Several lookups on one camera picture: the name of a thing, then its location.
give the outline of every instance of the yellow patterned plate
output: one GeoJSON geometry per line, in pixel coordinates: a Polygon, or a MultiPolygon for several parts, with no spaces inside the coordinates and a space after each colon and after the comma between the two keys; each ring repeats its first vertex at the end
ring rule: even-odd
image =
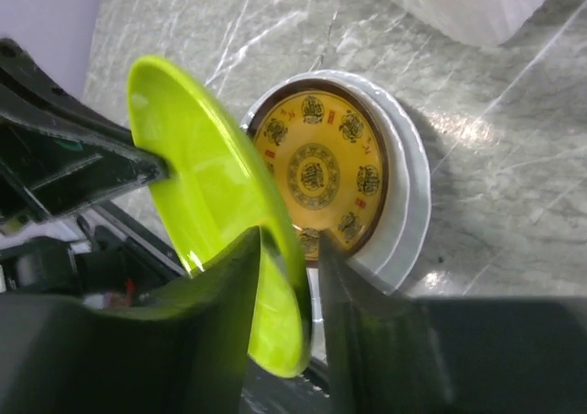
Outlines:
{"type": "Polygon", "coordinates": [[[352,255],[379,223],[394,162],[375,118],[351,92],[317,80],[286,85],[255,112],[249,134],[307,261],[317,260],[320,230],[330,230],[352,255]]]}

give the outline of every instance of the gold circular pattern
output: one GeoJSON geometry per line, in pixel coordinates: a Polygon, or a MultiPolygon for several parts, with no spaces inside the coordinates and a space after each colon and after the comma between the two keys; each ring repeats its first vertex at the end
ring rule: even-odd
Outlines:
{"type": "Polygon", "coordinates": [[[292,156],[287,184],[300,206],[312,210],[328,206],[337,194],[339,183],[337,159],[328,148],[310,143],[292,156]]]}
{"type": "Polygon", "coordinates": [[[260,107],[249,134],[277,182],[306,260],[317,260],[323,229],[347,254],[360,249],[379,221],[391,167],[370,111],[336,84],[289,84],[260,107]]]}

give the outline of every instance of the green plastic plate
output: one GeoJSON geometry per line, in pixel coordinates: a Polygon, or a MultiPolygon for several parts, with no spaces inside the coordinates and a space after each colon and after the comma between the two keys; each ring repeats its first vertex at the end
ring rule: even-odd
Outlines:
{"type": "Polygon", "coordinates": [[[171,177],[150,192],[190,274],[203,272],[245,229],[263,229],[249,354],[270,373],[299,374],[312,327],[304,254],[252,143],[203,85],[159,57],[133,64],[127,102],[136,146],[171,167],[171,177]]]}

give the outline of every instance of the stacked plates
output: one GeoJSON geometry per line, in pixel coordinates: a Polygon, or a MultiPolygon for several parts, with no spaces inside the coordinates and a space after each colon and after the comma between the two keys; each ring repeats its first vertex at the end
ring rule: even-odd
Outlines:
{"type": "Polygon", "coordinates": [[[431,209],[424,146],[400,104],[355,74],[302,73],[269,90],[241,127],[273,173],[308,266],[314,237],[329,229],[392,293],[414,266],[431,209]]]}

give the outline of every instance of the marble surface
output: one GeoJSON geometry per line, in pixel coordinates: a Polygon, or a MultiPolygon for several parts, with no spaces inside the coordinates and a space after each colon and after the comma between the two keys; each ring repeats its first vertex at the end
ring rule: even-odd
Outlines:
{"type": "MultiPolygon", "coordinates": [[[[587,294],[587,2],[548,0],[498,48],[460,45],[387,0],[102,0],[84,101],[127,124],[125,82],[163,54],[236,118],[300,72],[398,97],[432,169],[413,295],[587,294]]],[[[146,190],[117,203],[165,232],[146,190]]]]}

